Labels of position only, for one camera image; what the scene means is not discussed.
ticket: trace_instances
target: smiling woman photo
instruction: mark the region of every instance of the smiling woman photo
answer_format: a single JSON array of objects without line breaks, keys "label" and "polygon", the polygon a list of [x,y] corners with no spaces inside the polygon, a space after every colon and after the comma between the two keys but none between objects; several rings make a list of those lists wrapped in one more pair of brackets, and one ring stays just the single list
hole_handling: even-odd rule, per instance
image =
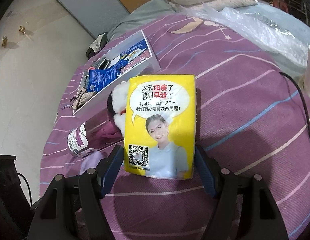
[{"label": "smiling woman photo", "polygon": [[145,123],[148,134],[158,142],[148,151],[149,171],[146,176],[183,179],[188,171],[186,150],[168,140],[168,123],[159,115],[152,115]]}]

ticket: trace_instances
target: white stripe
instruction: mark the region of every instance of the white stripe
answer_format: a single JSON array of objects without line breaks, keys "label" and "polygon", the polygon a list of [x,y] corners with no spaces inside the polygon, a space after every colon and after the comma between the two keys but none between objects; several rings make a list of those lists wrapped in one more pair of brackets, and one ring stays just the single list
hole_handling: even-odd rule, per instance
[{"label": "white stripe", "polygon": [[166,32],[164,32],[156,41],[154,41],[154,43],[153,43],[153,45],[152,46],[154,46],[155,45],[155,43],[161,38],[161,37],[163,37],[167,32],[169,32],[172,28],[174,28],[175,27],[175,25],[174,26],[172,26],[172,27],[170,27]]},{"label": "white stripe", "polygon": [[269,70],[269,71],[266,71],[264,74],[244,83],[244,84],[241,84],[240,86],[237,86],[237,87],[234,87],[234,88],[230,88],[230,89],[227,89],[227,90],[224,90],[223,92],[220,92],[219,94],[217,94],[216,96],[214,96],[213,98],[211,98],[210,100],[208,100],[206,103],[204,103],[200,108],[197,109],[197,111],[203,109],[204,107],[206,107],[208,104],[210,104],[211,102],[213,102],[214,100],[216,100],[217,98],[219,98],[220,96],[228,93],[228,92],[231,92],[231,91],[234,91],[236,89],[239,89],[239,88],[242,88],[242,87],[245,87],[247,85],[250,85],[250,84],[253,84],[254,82],[258,81],[259,79],[261,79],[262,77],[266,76],[268,73],[270,72],[273,72],[275,70]]},{"label": "white stripe", "polygon": [[268,155],[265,155],[264,157],[260,158],[256,162],[253,162],[252,164],[246,166],[245,168],[235,172],[235,175],[239,175],[245,171],[248,171],[249,169],[253,168],[254,166],[260,164],[261,162],[267,160],[268,158],[274,156],[276,153],[279,153],[281,150],[285,149],[288,145],[290,145],[293,141],[295,141],[301,135],[301,133],[306,129],[306,127],[307,127],[307,124],[304,125],[304,127],[293,138],[291,138],[287,143],[285,143],[284,145],[282,145],[281,147],[279,147],[275,151],[269,153]]},{"label": "white stripe", "polygon": [[165,57],[168,53],[170,53],[170,52],[171,52],[173,49],[175,49],[178,45],[182,44],[183,42],[185,42],[185,41],[187,41],[187,40],[189,40],[189,39],[191,39],[191,38],[200,37],[200,36],[207,36],[207,35],[210,35],[210,34],[212,34],[212,33],[218,32],[218,31],[220,31],[220,30],[221,30],[221,29],[218,28],[218,29],[216,29],[216,30],[213,30],[213,31],[207,33],[207,34],[203,34],[203,35],[193,35],[193,36],[187,38],[186,40],[183,40],[183,41],[181,41],[180,43],[178,43],[174,48],[172,48],[171,50],[169,50],[163,57]]},{"label": "white stripe", "polygon": [[128,193],[110,193],[106,194],[106,196],[139,196],[139,195],[156,195],[156,196],[162,196],[162,195],[175,195],[180,193],[189,192],[192,190],[197,190],[204,188],[203,186],[199,187],[192,187],[188,189],[178,190],[178,191],[169,191],[169,192],[128,192]]},{"label": "white stripe", "polygon": [[53,129],[53,131],[69,132],[70,130],[59,130],[59,129]]},{"label": "white stripe", "polygon": [[[185,20],[190,20],[190,18],[187,18],[187,19],[184,19],[184,20],[181,20],[181,21],[178,21],[178,22],[174,22],[174,23],[183,22],[183,21],[185,21]],[[172,25],[172,24],[174,24],[174,23],[165,24],[164,26],[160,27],[160,28],[153,34],[153,36],[150,38],[150,42],[151,42],[151,40],[154,38],[154,36],[156,35],[156,33],[158,33],[160,30],[162,30],[163,27],[168,26],[168,25]]]},{"label": "white stripe", "polygon": [[60,150],[60,151],[57,151],[57,152],[53,152],[53,153],[50,153],[50,154],[43,154],[43,155],[48,156],[48,155],[51,155],[51,154],[54,154],[54,153],[63,152],[63,151],[65,151],[65,150],[67,150],[67,148],[65,148],[65,149],[63,149],[63,150]]},{"label": "white stripe", "polygon": [[74,74],[75,76],[79,76],[79,75],[81,75],[81,74],[83,74],[83,72],[82,73],[79,73],[79,74]]},{"label": "white stripe", "polygon": [[65,163],[63,166],[49,166],[49,167],[43,167],[40,169],[43,170],[43,169],[49,169],[49,168],[63,168],[65,165],[73,165],[74,163],[79,162],[79,161],[83,161],[83,160],[85,160],[85,158],[74,161],[73,163]]},{"label": "white stripe", "polygon": [[246,55],[246,54],[237,54],[237,55],[234,55],[233,57],[230,57],[230,58],[228,58],[228,59],[222,61],[221,63],[218,63],[217,65],[215,65],[215,66],[213,66],[213,67],[211,67],[211,68],[205,70],[205,71],[202,72],[201,74],[197,75],[197,76],[196,76],[196,79],[197,79],[197,78],[200,78],[201,76],[204,76],[205,74],[207,74],[208,72],[210,72],[210,71],[212,71],[212,70],[218,68],[219,66],[221,66],[221,65],[223,65],[223,64],[225,64],[225,63],[227,63],[227,62],[230,62],[231,60],[235,59],[235,58],[238,57],[238,56],[246,56],[246,57],[258,59],[258,60],[264,61],[264,62],[266,62],[266,63],[272,64],[272,65],[274,65],[275,67],[277,67],[273,62],[268,61],[268,60],[263,59],[263,58],[260,58],[260,57],[254,57],[254,56],[250,56],[250,55]]},{"label": "white stripe", "polygon": [[167,16],[171,16],[171,14],[170,14],[170,15],[166,15],[163,19],[160,19],[160,20],[158,20],[158,21],[156,21],[156,22],[153,22],[151,25],[146,26],[146,27],[145,27],[144,29],[142,29],[142,30],[145,31],[148,27],[151,27],[153,24],[158,23],[158,22],[164,20]]},{"label": "white stripe", "polygon": [[109,49],[103,49],[103,50],[101,50],[100,52],[102,52],[102,51],[107,51],[107,50],[110,50],[110,49],[112,49],[112,48],[109,48]]},{"label": "white stripe", "polygon": [[76,92],[77,90],[78,90],[78,88],[76,88],[73,92],[64,93],[63,95],[72,94],[72,93]]},{"label": "white stripe", "polygon": [[118,40],[118,39],[122,39],[122,38],[125,38],[125,35],[124,35],[124,36],[121,36],[121,37],[118,37],[118,38],[116,38],[116,39],[114,39],[114,40],[111,39],[110,42],[111,42],[111,41]]},{"label": "white stripe", "polygon": [[237,41],[226,41],[225,39],[224,39],[224,40],[223,40],[223,39],[215,39],[215,40],[204,41],[203,43],[201,43],[201,44],[199,44],[199,45],[197,45],[197,46],[195,46],[195,47],[193,47],[193,48],[185,49],[185,50],[183,50],[183,51],[177,53],[177,54],[171,59],[171,61],[168,63],[167,67],[166,67],[164,70],[162,70],[161,72],[167,70],[167,68],[169,67],[169,65],[170,65],[170,64],[172,63],[172,61],[174,60],[174,58],[176,58],[179,54],[181,54],[181,53],[183,53],[183,52],[185,52],[185,51],[187,51],[187,50],[195,49],[195,48],[197,48],[197,47],[199,47],[199,46],[201,46],[201,45],[203,45],[203,44],[205,44],[205,43],[209,43],[209,42],[211,42],[211,41],[225,41],[225,42],[235,43],[235,42],[239,42],[239,41],[242,41],[242,40],[245,40],[245,38],[241,38],[241,39],[239,39],[239,40],[237,40]]},{"label": "white stripe", "polygon": [[58,118],[58,120],[56,121],[55,125],[57,124],[57,122],[59,121],[59,119],[61,119],[62,117],[76,117],[74,115],[62,115]]},{"label": "white stripe", "polygon": [[145,236],[145,237],[172,237],[172,236],[189,236],[196,233],[204,232],[206,229],[206,226],[182,233],[166,233],[166,234],[147,234],[147,233],[134,233],[134,232],[123,232],[123,231],[113,231],[115,234],[124,234],[124,235],[131,235],[131,236]]},{"label": "white stripe", "polygon": [[292,195],[294,195],[296,193],[296,191],[301,186],[303,186],[303,184],[308,180],[309,177],[310,177],[310,172],[307,174],[305,179],[303,179],[303,181],[291,193],[289,193],[286,197],[282,198],[281,200],[277,201],[276,204],[279,205],[279,204],[283,203],[284,201],[288,200]]}]

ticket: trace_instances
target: black cable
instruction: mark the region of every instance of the black cable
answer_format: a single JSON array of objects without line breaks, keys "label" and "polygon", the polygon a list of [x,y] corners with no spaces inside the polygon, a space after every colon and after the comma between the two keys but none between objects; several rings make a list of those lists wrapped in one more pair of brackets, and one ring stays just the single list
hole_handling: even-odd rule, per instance
[{"label": "black cable", "polygon": [[299,88],[298,84],[295,82],[295,80],[291,76],[289,76],[289,75],[287,75],[287,74],[285,74],[283,72],[280,72],[280,74],[282,76],[284,76],[284,77],[287,77],[294,84],[294,86],[297,88],[297,91],[298,91],[299,96],[301,97],[301,100],[302,100],[302,103],[303,103],[303,107],[304,107],[304,111],[305,111],[305,115],[306,115],[308,136],[310,137],[310,116],[308,114],[308,110],[307,110],[307,106],[306,106],[306,103],[305,103],[305,99],[304,99],[303,93],[302,93],[301,89]]},{"label": "black cable", "polygon": [[27,187],[28,187],[28,194],[30,195],[30,202],[31,202],[31,206],[32,206],[32,205],[33,205],[33,201],[32,201],[32,194],[31,194],[30,185],[28,184],[27,179],[24,177],[23,174],[17,173],[17,175],[18,175],[18,176],[21,176],[21,177],[25,180],[25,182],[26,182],[26,185],[27,185]]}]

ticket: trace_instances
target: striped bedspread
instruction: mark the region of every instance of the striped bedspread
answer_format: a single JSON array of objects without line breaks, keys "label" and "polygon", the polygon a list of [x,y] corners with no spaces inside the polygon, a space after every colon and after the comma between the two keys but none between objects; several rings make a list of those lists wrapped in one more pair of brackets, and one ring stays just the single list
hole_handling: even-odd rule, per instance
[{"label": "striped bedspread", "polygon": [[[236,174],[261,174],[289,239],[295,240],[310,221],[310,140],[294,85],[278,74],[265,52],[224,26],[170,15],[140,29],[152,45],[160,73],[196,76],[197,143]],[[44,148],[40,195],[56,174],[78,175],[81,168],[94,166],[111,152],[113,146],[84,159],[67,153],[69,131],[88,118],[72,116],[69,99],[76,95],[90,63],[134,32],[107,44],[74,73]],[[309,98],[306,101],[310,113]],[[105,108],[106,102],[98,107]],[[117,240],[199,239],[216,204],[205,195],[196,171],[193,179],[175,181],[136,176],[123,169],[101,203]],[[84,225],[80,213],[78,224]]]}]

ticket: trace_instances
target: yellow tissue pack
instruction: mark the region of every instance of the yellow tissue pack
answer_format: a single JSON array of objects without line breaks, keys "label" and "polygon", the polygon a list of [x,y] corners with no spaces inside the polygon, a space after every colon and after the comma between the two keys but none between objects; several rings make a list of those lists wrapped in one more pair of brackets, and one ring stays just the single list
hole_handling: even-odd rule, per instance
[{"label": "yellow tissue pack", "polygon": [[192,178],[195,76],[146,75],[131,78],[129,83],[125,170],[158,179]]}]

